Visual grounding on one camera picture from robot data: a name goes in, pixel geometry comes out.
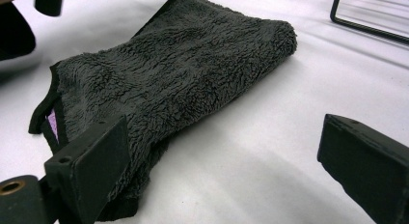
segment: brass insert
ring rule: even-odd
[[[22,187],[24,187],[25,181],[18,180],[18,181],[11,181],[6,184],[0,184],[0,196],[9,195],[12,193],[17,192]]]

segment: purple towel trim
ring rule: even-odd
[[[55,139],[58,142],[58,134],[57,134],[57,120],[55,118],[54,109],[51,110],[51,113],[46,117],[48,122],[51,125],[52,132],[54,133]]]

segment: gray towel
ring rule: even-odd
[[[285,21],[247,17],[205,0],[169,0],[129,42],[53,66],[30,132],[44,132],[55,152],[94,122],[124,114],[131,163],[99,220],[133,215],[167,138],[278,67],[294,53],[295,37]],[[58,140],[45,134],[52,109]]]

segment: fluffy microfiber towel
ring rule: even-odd
[[[295,49],[285,21],[169,0],[129,42],[51,67],[29,131],[43,132],[55,153],[98,120],[124,114],[131,162],[99,220],[131,216],[166,140],[246,92]]]

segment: white surface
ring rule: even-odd
[[[317,162],[319,138],[332,113],[409,146],[409,47],[332,23],[333,0],[210,1],[290,22],[298,50],[243,97],[173,139],[136,216],[116,223],[374,223]],[[65,0],[59,18],[37,13],[33,0],[15,2],[38,48],[0,65],[0,181],[44,175],[51,152],[27,129],[48,91],[48,67],[126,42],[164,2]],[[406,17],[396,30],[407,31],[409,8],[394,11]]]

